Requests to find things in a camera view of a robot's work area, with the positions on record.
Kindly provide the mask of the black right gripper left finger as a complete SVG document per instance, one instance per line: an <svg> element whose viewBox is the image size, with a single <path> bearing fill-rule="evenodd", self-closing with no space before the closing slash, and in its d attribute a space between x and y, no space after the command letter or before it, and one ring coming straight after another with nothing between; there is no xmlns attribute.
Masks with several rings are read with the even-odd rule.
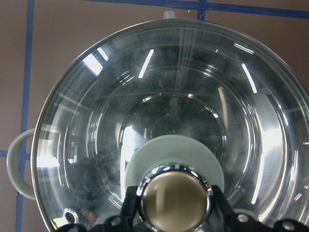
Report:
<svg viewBox="0 0 309 232"><path fill-rule="evenodd" d="M140 197L137 195L138 186L130 186L126 190L126 196L119 215L105 220L105 232L133 232L133 221L138 212Z"/></svg>

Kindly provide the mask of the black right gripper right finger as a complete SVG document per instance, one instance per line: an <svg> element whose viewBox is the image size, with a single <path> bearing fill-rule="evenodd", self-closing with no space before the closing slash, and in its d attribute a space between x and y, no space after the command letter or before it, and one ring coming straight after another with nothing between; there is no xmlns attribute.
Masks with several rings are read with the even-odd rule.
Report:
<svg viewBox="0 0 309 232"><path fill-rule="evenodd" d="M246 210L234 210L223 192L217 185L212 185L213 200L215 208L219 210L220 225L223 226L224 232L265 232L262 223L255 220L252 214Z"/></svg>

